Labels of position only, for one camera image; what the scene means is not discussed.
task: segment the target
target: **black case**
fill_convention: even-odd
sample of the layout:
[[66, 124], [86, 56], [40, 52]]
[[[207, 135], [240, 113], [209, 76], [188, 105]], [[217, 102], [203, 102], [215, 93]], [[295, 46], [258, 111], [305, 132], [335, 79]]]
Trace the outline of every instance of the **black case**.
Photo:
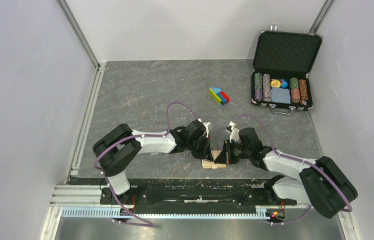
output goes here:
[[[313, 103], [308, 75], [321, 43], [322, 36], [320, 35], [274, 31], [260, 32], [251, 76], [252, 104], [260, 107], [299, 111], [311, 110]], [[261, 73], [262, 75], [269, 74], [271, 79], [305, 79], [309, 97], [307, 105], [302, 105], [301, 103], [287, 104], [255, 100], [254, 79], [256, 73]]]

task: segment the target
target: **metal corner post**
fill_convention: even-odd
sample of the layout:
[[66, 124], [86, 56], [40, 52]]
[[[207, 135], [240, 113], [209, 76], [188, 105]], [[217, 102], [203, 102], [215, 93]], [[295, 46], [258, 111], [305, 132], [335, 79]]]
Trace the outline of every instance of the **metal corner post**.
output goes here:
[[322, 5], [321, 9], [319, 10], [318, 15], [316, 16], [315, 20], [310, 26], [309, 34], [316, 34], [319, 27], [321, 26], [322, 22], [324, 21], [325, 17], [327, 16], [328, 11], [332, 7], [334, 0], [325, 0], [324, 4]]
[[100, 63], [95, 57], [94, 52], [92, 51], [91, 46], [89, 45], [87, 39], [85, 38], [85, 35], [81, 30], [81, 27], [76, 21], [75, 16], [70, 10], [68, 3], [66, 2], [66, 0], [57, 0], [57, 3], [59, 4], [60, 8], [62, 9], [63, 14], [66, 16], [66, 19], [68, 20], [70, 24], [70, 27], [72, 27], [73, 32], [75, 32], [76, 37], [78, 38], [79, 42], [81, 43], [82, 47], [87, 53], [88, 58], [90, 59], [91, 63], [98, 70], [100, 68]]

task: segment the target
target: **case handle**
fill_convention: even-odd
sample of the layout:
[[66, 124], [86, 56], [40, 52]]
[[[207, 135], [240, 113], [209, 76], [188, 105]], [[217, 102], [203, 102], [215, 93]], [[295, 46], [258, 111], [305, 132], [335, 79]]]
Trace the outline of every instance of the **case handle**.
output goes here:
[[288, 115], [291, 115], [293, 113], [294, 107], [293, 106], [289, 107], [290, 112], [274, 111], [275, 105], [271, 104], [271, 109], [272, 109], [271, 111], [272, 111], [273, 114], [282, 114], [282, 115], [287, 115], [288, 116]]

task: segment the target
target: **red block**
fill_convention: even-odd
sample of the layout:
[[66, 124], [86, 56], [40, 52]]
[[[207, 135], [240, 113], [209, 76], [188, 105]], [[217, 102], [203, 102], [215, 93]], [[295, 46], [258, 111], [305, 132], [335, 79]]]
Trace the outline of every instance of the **red block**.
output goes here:
[[229, 97], [223, 92], [223, 91], [221, 91], [221, 92], [219, 92], [225, 99], [226, 99], [226, 103], [229, 103]]

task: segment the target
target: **poker chip case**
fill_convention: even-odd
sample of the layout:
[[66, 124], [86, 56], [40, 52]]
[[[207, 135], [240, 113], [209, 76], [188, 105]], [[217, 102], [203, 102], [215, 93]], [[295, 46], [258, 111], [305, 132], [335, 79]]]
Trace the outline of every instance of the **poker chip case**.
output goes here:
[[[274, 111], [274, 108], [288, 109], [291, 114], [293, 110], [309, 111], [312, 109], [312, 94], [309, 87], [308, 75], [315, 61], [319, 47], [322, 43], [322, 36], [310, 35], [302, 33], [291, 32], [276, 32], [276, 31], [261, 31], [257, 41], [256, 53], [253, 59], [253, 73], [251, 75], [251, 103], [259, 107], [272, 108], [273, 113], [283, 113]], [[300, 92], [301, 99], [286, 102], [268, 101], [261, 97], [262, 83], [261, 76], [270, 76], [270, 80], [286, 80], [290, 92], [290, 99], [292, 98], [292, 90], [290, 79], [298, 79], [303, 84], [306, 81], [306, 86], [303, 84], [302, 90], [307, 92]], [[263, 95], [268, 94], [268, 87]], [[299, 91], [293, 90], [293, 96]]]

